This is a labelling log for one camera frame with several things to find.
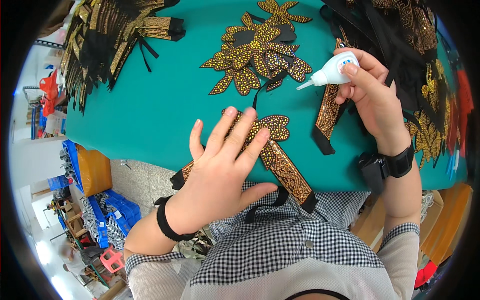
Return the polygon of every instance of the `black wristband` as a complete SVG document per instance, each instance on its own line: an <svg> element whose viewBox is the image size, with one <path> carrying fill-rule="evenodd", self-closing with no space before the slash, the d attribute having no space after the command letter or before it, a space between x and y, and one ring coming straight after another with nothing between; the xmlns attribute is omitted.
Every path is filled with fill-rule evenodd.
<svg viewBox="0 0 480 300"><path fill-rule="evenodd" d="M160 230L165 234L165 236L173 241L182 241L182 240L191 240L195 236L195 233L190 234L177 234L175 231L170 228L168 225L167 217L165 216L165 204L170 199L171 196L160 198L155 201L155 204L159 205L156 211L156 222L158 223L158 227Z"/></svg>

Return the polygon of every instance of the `gingham shirt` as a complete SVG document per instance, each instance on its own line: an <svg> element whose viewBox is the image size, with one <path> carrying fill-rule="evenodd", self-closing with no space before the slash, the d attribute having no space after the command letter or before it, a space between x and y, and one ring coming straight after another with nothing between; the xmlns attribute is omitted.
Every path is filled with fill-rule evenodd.
<svg viewBox="0 0 480 300"><path fill-rule="evenodd" d="M244 189L251 186L245 183ZM312 214L271 193L233 217L210 224L217 244L200 263L180 252L131 255L125 268L135 299L287 299L328 290L348 299L410 299L419 227L392 229L375 254L346 228L368 193L317 193Z"/></svg>

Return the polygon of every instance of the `teal table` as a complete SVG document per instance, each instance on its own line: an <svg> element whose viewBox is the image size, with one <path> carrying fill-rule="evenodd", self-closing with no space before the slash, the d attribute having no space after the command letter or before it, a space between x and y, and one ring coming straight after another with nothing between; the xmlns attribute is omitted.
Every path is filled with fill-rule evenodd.
<svg viewBox="0 0 480 300"><path fill-rule="evenodd" d="M332 57L335 48L329 26L319 15L322 5L321 1L303 0L289 10L291 14L313 18L305 24L294 22L297 34L294 43L300 45L297 56L314 71ZM182 168L192 159L189 134L197 118L204 121L202 143L206 143L222 109L232 105L243 110L252 105L255 91L240 96L233 83L225 93L208 96L224 73L199 68L220 51L220 37L225 27L241 25L240 18L246 11L262 18L270 16L254 0L211 0L208 5L203 1L182 0L158 12L158 16L184 19L186 36L178 42L148 38L148 43L160 55L154 59L146 53L152 73L147 72L137 44L113 91L108 92L106 85L94 89L87 98L83 117L72 109L70 101L68 138L110 159L136 159L171 170ZM440 58L447 69L445 53ZM367 190L355 157L364 151L375 151L374 139L363 136L356 117L345 113L331 138L336 153L324 156L311 138L324 88L312 86L297 91L298 85L288 76L281 87L271 92L262 90L258 96L259 117L283 114L290 118L287 126L290 138L279 144L315 191ZM421 153L417 153L416 158L420 162ZM432 160L425 163L420 171L423 189L448 188L466 178L465 162L461 160L458 172L450 181L445 173L447 162L445 155L440 157L435 169ZM248 179L278 183L260 161Z"/></svg>

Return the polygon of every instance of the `white glue bottle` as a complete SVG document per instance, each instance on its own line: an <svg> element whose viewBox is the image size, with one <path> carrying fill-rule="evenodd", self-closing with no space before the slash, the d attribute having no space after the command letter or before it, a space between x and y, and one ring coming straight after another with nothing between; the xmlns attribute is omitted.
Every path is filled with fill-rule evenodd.
<svg viewBox="0 0 480 300"><path fill-rule="evenodd" d="M321 86L325 84L346 84L350 82L350 79L343 70L345 64L349 62L355 64L357 67L360 66L359 61L352 51L345 51L333 56L321 70L312 74L308 82L297 87L297 90L301 90L312 84Z"/></svg>

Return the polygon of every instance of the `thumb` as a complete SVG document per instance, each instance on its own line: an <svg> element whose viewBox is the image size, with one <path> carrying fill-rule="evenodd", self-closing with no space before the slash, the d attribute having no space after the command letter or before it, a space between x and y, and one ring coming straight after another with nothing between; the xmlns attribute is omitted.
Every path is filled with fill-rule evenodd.
<svg viewBox="0 0 480 300"><path fill-rule="evenodd" d="M345 65L344 69L352 83L361 88L371 100L378 101L385 98L385 89L387 87L381 84L373 75L350 62Z"/></svg>
<svg viewBox="0 0 480 300"><path fill-rule="evenodd" d="M268 193L276 191L277 189L278 187L274 183L258 183L251 188L246 189L241 194L240 205L245 208Z"/></svg>

